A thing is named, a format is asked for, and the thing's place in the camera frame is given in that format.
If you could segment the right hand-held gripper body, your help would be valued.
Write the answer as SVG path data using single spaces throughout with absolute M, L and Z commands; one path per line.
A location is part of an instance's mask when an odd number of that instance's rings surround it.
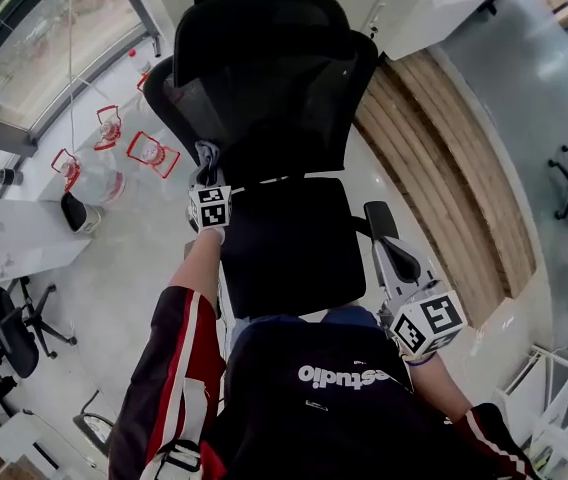
M 380 323 L 400 350 L 422 357 L 450 344 L 466 327 L 466 315 L 455 290 L 424 290 L 405 298 L 387 300 L 379 311 Z

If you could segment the grey-blue cloth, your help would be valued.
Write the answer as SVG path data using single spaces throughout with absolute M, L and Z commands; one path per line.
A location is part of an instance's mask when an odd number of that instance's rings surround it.
M 195 148 L 198 154 L 198 167 L 203 167 L 202 175 L 199 179 L 199 183 L 192 183 L 193 185 L 202 186 L 216 186 L 218 183 L 214 183 L 212 179 L 213 171 L 218 168 L 218 161 L 220 157 L 219 147 L 205 140 L 200 140 L 195 143 Z

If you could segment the white trash bin black liner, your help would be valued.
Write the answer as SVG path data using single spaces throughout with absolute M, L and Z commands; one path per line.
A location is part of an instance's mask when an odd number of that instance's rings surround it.
M 70 192 L 63 195 L 60 206 L 73 233 L 92 234 L 101 223 L 100 208 L 82 203 Z

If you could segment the person's black red shirt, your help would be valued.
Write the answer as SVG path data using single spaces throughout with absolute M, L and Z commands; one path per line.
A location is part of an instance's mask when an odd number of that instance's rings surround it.
M 446 421 L 376 329 L 252 324 L 223 359 L 210 303 L 171 286 L 131 377 L 109 480 L 540 480 L 496 406 Z

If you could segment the white metal rack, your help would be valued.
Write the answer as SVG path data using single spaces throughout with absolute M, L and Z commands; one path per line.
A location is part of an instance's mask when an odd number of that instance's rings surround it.
M 540 478 L 568 480 L 568 359 L 533 346 L 495 401 Z

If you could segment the tall white box unit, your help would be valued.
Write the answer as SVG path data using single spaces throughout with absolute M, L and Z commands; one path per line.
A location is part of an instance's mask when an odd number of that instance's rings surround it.
M 377 41 L 392 60 L 447 38 L 485 0 L 382 0 Z

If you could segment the white water dispenser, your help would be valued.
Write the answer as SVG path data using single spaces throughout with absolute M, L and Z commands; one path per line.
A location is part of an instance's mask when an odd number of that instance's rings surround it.
M 0 283 L 67 266 L 91 240 L 57 202 L 0 199 Z

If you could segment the person's blue shorts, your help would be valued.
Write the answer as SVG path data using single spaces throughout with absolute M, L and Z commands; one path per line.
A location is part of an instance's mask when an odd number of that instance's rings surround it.
M 379 323 L 374 314 L 360 305 L 347 305 L 303 316 L 278 314 L 255 318 L 244 318 L 235 321 L 231 333 L 231 341 L 235 343 L 241 334 L 252 324 L 277 322 L 277 323 L 326 323 L 357 325 L 378 328 Z

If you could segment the black chair headrest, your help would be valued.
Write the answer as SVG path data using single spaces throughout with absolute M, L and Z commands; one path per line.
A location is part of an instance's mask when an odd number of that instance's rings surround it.
M 176 29 L 173 80 L 183 86 L 233 63 L 302 55 L 353 55 L 337 0 L 202 0 Z

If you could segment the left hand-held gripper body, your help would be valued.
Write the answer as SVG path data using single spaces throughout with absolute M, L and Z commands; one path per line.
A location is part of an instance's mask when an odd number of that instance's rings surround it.
M 192 186 L 189 190 L 188 218 L 195 230 L 228 226 L 231 218 L 231 187 Z

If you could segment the wooden slat platform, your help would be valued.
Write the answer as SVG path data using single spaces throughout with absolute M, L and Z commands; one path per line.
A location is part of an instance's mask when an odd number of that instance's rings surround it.
M 537 270 L 512 186 L 487 134 L 435 58 L 379 59 L 355 127 L 419 223 L 470 326 Z

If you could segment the person's left forearm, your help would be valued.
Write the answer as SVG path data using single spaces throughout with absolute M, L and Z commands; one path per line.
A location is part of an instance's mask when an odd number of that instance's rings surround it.
M 169 285 L 199 293 L 216 309 L 221 246 L 215 239 L 197 236 L 185 259 L 170 278 Z

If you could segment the black chair seat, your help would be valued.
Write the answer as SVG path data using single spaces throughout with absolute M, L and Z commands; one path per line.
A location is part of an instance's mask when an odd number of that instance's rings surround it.
M 366 293 L 357 231 L 336 178 L 286 179 L 233 194 L 221 262 L 238 319 L 301 316 Z

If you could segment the black framed window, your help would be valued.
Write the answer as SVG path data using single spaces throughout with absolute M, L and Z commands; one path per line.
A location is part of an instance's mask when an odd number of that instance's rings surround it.
M 0 0 L 0 124 L 37 141 L 106 69 L 158 35 L 143 0 Z

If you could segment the person's right forearm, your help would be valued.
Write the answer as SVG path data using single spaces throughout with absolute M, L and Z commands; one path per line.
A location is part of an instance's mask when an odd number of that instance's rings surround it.
M 413 387 L 417 394 L 452 423 L 462 419 L 472 404 L 450 376 L 437 353 L 428 358 L 407 362 Z

